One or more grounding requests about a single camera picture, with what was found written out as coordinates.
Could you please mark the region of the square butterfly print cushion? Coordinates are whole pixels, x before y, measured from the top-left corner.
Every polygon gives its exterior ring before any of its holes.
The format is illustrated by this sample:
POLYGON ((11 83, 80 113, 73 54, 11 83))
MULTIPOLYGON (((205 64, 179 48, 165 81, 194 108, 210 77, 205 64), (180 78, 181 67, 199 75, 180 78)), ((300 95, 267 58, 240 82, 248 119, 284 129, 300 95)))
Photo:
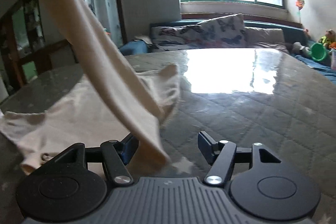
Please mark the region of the square butterfly print cushion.
POLYGON ((242 14, 233 14, 214 19, 204 20, 200 25, 206 31, 215 35, 213 42, 208 42, 208 48, 245 48, 246 32, 242 14))

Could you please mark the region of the teddy bear toy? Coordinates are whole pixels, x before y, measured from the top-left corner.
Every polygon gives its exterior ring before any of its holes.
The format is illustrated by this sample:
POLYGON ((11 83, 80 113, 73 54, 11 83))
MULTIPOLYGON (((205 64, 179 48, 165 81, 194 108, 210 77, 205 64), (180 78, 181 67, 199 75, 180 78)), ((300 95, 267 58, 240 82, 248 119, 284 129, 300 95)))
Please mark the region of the teddy bear toy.
POLYGON ((335 48, 335 31, 327 30, 325 35, 318 40, 318 43, 322 44, 327 50, 335 48))

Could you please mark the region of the green plastic basin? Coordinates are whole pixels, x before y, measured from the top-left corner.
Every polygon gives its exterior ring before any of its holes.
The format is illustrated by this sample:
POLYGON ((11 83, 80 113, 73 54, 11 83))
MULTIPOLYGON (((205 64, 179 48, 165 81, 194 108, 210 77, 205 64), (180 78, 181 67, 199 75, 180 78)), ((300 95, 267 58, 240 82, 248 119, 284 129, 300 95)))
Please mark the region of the green plastic basin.
POLYGON ((321 43, 314 43, 310 48, 310 54, 316 62, 324 61, 327 58, 327 51, 321 43))

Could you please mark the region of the colourful pinwheel flower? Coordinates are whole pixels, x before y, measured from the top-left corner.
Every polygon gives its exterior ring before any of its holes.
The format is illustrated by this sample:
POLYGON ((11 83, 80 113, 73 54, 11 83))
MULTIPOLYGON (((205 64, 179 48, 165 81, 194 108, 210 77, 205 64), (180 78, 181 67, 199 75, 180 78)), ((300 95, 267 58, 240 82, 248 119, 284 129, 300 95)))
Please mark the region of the colourful pinwheel flower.
POLYGON ((305 6, 305 0, 296 0, 295 5, 298 8, 298 18, 299 18, 299 22, 301 23, 301 10, 305 6))

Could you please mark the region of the teal bench sofa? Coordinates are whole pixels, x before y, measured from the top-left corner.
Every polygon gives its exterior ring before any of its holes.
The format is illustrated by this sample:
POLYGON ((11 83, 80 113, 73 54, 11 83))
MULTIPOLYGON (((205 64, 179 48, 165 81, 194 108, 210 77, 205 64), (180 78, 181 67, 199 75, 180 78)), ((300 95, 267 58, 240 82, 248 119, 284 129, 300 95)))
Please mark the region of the teal bench sofa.
POLYGON ((208 20, 152 23, 150 37, 159 51, 193 48, 273 48, 289 53, 308 67, 335 82, 330 55, 315 62, 306 31, 281 24, 249 22, 241 14, 208 20))

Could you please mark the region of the dark wooden display shelf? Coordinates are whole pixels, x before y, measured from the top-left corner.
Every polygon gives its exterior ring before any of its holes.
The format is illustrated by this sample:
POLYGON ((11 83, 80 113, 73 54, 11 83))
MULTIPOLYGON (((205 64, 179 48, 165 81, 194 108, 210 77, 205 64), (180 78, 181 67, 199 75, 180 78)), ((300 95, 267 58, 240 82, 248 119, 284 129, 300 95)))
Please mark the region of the dark wooden display shelf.
POLYGON ((15 92, 39 74, 37 52, 45 47, 38 0, 17 0, 1 17, 1 74, 15 92))

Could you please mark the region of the dark wooden side table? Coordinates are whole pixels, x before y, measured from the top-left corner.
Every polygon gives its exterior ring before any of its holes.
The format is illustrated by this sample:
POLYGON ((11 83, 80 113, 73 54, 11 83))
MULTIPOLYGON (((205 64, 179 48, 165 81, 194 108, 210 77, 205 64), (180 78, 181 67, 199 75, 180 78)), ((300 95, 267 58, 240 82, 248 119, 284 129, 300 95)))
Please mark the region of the dark wooden side table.
POLYGON ((78 63, 78 60, 71 44, 64 39, 53 44, 48 44, 20 59, 21 65, 30 62, 35 64, 37 74, 40 75, 55 68, 74 65, 78 63))

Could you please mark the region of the long butterfly print pillow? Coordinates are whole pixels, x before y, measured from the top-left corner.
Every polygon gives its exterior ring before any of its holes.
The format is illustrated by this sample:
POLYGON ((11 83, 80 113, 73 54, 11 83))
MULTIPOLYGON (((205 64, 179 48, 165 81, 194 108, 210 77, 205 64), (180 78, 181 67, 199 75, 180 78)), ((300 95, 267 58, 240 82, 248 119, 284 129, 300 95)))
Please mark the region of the long butterfly print pillow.
POLYGON ((151 41, 158 51, 189 50, 213 42, 215 35, 200 25, 152 27, 151 41))

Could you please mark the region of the cream long-sleeve sweater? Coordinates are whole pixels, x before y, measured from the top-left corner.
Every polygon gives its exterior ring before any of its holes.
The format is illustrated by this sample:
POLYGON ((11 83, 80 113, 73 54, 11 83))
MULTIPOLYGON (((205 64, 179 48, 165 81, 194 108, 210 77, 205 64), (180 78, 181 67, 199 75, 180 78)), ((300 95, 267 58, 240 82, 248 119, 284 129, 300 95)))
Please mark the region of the cream long-sleeve sweater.
POLYGON ((46 111, 1 114, 1 133, 22 153, 23 172, 31 174, 74 143, 95 147, 128 134, 139 140, 128 171, 159 172, 170 162, 159 131, 179 101, 178 67, 137 73, 84 0, 40 1, 72 44, 84 74, 46 111))

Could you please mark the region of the beige plain cushion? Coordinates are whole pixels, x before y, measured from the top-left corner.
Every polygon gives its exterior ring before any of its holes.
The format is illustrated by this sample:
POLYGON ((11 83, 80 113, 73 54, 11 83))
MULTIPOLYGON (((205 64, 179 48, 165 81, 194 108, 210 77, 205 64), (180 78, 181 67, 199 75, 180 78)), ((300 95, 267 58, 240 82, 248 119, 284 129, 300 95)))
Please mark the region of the beige plain cushion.
POLYGON ((269 48, 289 54, 281 28, 245 27, 247 48, 269 48))

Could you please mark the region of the blue folded blanket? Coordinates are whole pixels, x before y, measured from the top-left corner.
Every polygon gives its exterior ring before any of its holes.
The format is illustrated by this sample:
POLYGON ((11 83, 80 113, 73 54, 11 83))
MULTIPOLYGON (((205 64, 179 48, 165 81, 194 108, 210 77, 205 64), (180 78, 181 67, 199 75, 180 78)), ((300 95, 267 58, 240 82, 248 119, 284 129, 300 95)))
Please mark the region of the blue folded blanket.
POLYGON ((147 44, 143 40, 134 40, 119 48, 124 56, 148 53, 147 44))

